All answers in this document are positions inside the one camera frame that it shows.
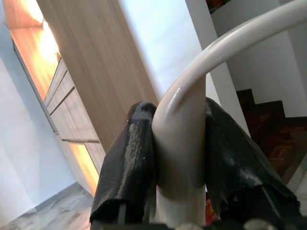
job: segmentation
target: white handrail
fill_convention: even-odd
[[[204,150],[205,74],[239,52],[304,21],[307,21],[307,0],[295,0],[243,23],[203,50],[162,98],[152,125],[165,179],[157,192],[157,209],[165,209],[170,226],[187,221],[204,224],[200,218],[204,213],[193,208],[201,202],[194,197],[203,198],[201,190],[193,186],[189,191],[184,188],[186,201],[179,206],[175,193],[189,183],[184,179],[182,184],[174,181],[182,170],[198,166]],[[185,212],[186,217],[195,212],[192,214],[195,218],[184,219],[180,212]]]

